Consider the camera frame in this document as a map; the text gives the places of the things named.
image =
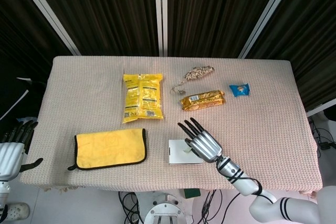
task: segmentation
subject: table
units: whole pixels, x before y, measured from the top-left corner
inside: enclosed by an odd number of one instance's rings
[[[186,95],[223,90],[226,104],[185,112],[170,92],[195,66],[211,65],[210,76],[182,86]],[[164,120],[122,124],[124,73],[163,73]],[[229,84],[249,83],[251,94],[235,98]],[[290,62],[253,59],[59,56],[48,80],[27,163],[43,157],[21,181],[40,187],[91,186],[106,190],[174,188],[231,189],[214,164],[169,165],[169,139],[183,139],[177,122],[196,118],[230,156],[265,189],[322,187],[317,146],[296,87]],[[68,171],[74,164],[74,135],[143,127],[145,162],[107,169]]]

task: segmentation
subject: cable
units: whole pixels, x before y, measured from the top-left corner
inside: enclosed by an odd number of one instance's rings
[[[225,220],[225,216],[226,216],[226,212],[227,210],[229,209],[229,206],[232,204],[232,202],[240,195],[240,193],[238,193],[235,197],[233,197],[233,199],[229,202],[229,204],[227,205],[226,209],[225,209],[225,212],[224,212],[224,217],[222,219],[222,222],[221,224],[224,223],[224,220]]]
[[[319,139],[319,143],[321,143],[321,138],[324,138],[326,140],[328,140],[330,143],[335,143],[334,141],[331,141],[329,138],[325,137],[325,136],[317,136],[317,137],[314,137],[315,139]]]
[[[225,175],[223,175],[224,177],[226,177],[226,178],[230,178],[230,179],[250,179],[250,180],[253,180],[253,181],[255,181],[255,182],[257,182],[257,184],[258,184],[258,191],[257,192],[255,192],[255,193],[253,193],[253,195],[256,195],[257,197],[264,197],[264,198],[266,198],[266,199],[268,199],[268,201],[269,202],[271,202],[272,204],[274,203],[270,198],[268,198],[268,197],[266,197],[265,195],[262,195],[261,194],[261,192],[262,192],[262,185],[261,185],[261,183],[259,182],[259,180],[257,180],[256,178],[249,178],[249,177],[230,177],[230,176],[225,176]],[[227,209],[229,208],[229,206],[231,205],[231,203],[238,197],[238,195],[239,194],[237,194],[230,202],[229,202],[229,204],[227,205],[227,207],[226,207],[226,209],[225,209],[225,212],[224,212],[224,217],[223,217],[223,220],[222,220],[222,223],[221,224],[223,224],[224,223],[224,220],[225,220],[225,216],[226,216],[226,213],[227,213]]]
[[[129,209],[126,205],[125,205],[125,199],[127,196],[130,196],[131,197],[131,200],[132,202],[134,203],[133,207],[131,209]],[[136,202],[134,202],[133,200],[133,197],[132,196],[135,196],[136,198]],[[126,221],[129,222],[129,224],[138,224],[139,221],[141,221],[141,223],[143,223],[143,220],[141,219],[140,217],[140,212],[139,212],[139,201],[138,201],[138,198],[136,196],[135,193],[127,193],[125,194],[125,196],[123,196],[123,198],[121,198],[121,192],[119,191],[118,192],[118,197],[119,197],[119,202],[122,206],[122,209],[126,215],[126,218],[124,220],[124,224],[126,224]],[[133,221],[133,216],[134,215],[137,215],[139,218],[134,222]]]
[[[331,136],[332,141],[335,142],[333,136],[332,136],[331,133],[330,133],[330,131],[328,131],[328,130],[326,130],[326,129],[324,129],[324,128],[316,128],[316,127],[315,127],[315,130],[324,130],[324,131],[328,132],[329,135]]]
[[[334,138],[333,138],[332,134],[331,134],[328,130],[326,130],[326,129],[324,129],[324,128],[320,128],[320,127],[317,128],[317,127],[316,127],[316,124],[315,124],[315,122],[314,122],[314,120],[313,120],[312,118],[311,118],[311,121],[309,122],[309,124],[312,124],[311,134],[313,135],[314,139],[317,140],[317,143],[318,143],[318,146],[317,146],[318,156],[317,156],[317,158],[320,158],[321,155],[322,155],[322,153],[321,153],[321,151],[320,151],[320,148],[319,148],[319,145],[322,143],[321,138],[326,139],[327,141],[329,141],[329,142],[331,142],[331,143],[335,143],[335,141],[334,141]],[[327,137],[321,136],[321,132],[320,132],[320,130],[323,130],[323,131],[328,132],[329,135],[331,136],[331,139],[332,139],[332,140],[330,140],[330,139],[327,138]]]
[[[218,208],[217,212],[216,212],[210,219],[208,219],[208,220],[212,220],[213,218],[215,218],[216,215],[218,214],[220,208],[222,207],[222,203],[223,203],[223,193],[222,193],[221,190],[219,190],[219,192],[220,192],[220,204],[219,204],[219,208]]]
[[[209,224],[209,221],[214,219],[217,214],[219,213],[221,207],[222,207],[222,203],[223,203],[223,193],[221,190],[219,190],[220,192],[220,204],[219,204],[219,208],[218,210],[216,211],[216,213],[209,219],[209,209],[210,209],[210,205],[211,205],[211,202],[216,194],[218,190],[213,190],[212,192],[208,192],[206,198],[205,198],[205,201],[203,203],[203,207],[202,207],[202,212],[201,212],[201,219],[199,220],[199,222],[197,224],[200,224],[200,223],[203,223],[203,224]]]

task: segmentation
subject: white shoe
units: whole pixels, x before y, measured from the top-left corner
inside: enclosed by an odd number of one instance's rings
[[[29,214],[30,208],[26,203],[8,204],[8,213],[5,221],[24,220],[28,218]]]

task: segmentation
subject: blue packet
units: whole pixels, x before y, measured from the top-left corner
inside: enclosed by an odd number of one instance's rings
[[[230,85],[232,93],[235,97],[240,95],[249,95],[250,94],[250,87],[248,84],[243,85]]]

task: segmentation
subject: yellow microfiber towel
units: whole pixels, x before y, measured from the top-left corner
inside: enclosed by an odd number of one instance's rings
[[[92,170],[143,162],[147,156],[145,129],[127,129],[75,136],[75,165],[68,170]]]

